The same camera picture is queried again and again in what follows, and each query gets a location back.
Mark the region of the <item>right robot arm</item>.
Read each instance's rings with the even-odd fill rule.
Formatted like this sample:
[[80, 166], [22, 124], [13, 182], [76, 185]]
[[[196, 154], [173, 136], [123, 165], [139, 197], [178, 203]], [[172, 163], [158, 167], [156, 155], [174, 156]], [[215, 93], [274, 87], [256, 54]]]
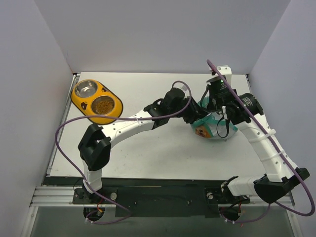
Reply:
[[262, 163], [263, 177], [234, 176], [222, 184], [227, 196], [257, 195], [266, 203], [274, 203], [306, 180], [310, 173], [299, 168], [285, 153], [276, 139], [257, 99], [250, 93], [235, 97], [220, 77], [207, 81], [209, 103], [207, 108], [220, 111], [246, 137]]

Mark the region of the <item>green pet food bag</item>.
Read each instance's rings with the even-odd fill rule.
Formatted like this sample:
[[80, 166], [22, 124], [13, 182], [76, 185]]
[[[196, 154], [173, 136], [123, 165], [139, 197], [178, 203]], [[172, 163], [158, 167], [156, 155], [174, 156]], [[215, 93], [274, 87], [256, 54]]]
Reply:
[[231, 122], [227, 127], [226, 120], [217, 112], [195, 121], [191, 124], [191, 128], [196, 135], [211, 140], [230, 139], [238, 131]]

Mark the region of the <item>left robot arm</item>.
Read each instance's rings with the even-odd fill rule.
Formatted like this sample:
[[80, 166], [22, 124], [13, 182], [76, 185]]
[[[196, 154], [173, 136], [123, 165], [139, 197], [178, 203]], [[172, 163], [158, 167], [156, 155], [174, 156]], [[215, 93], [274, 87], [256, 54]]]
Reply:
[[84, 165], [85, 192], [94, 195], [102, 189], [102, 169], [110, 161], [111, 149], [119, 142], [163, 126], [170, 118], [182, 118], [185, 123], [192, 124], [205, 116], [207, 112], [193, 98], [186, 97], [179, 88], [172, 88], [164, 98], [155, 100], [127, 121], [103, 127], [90, 125], [78, 145]]

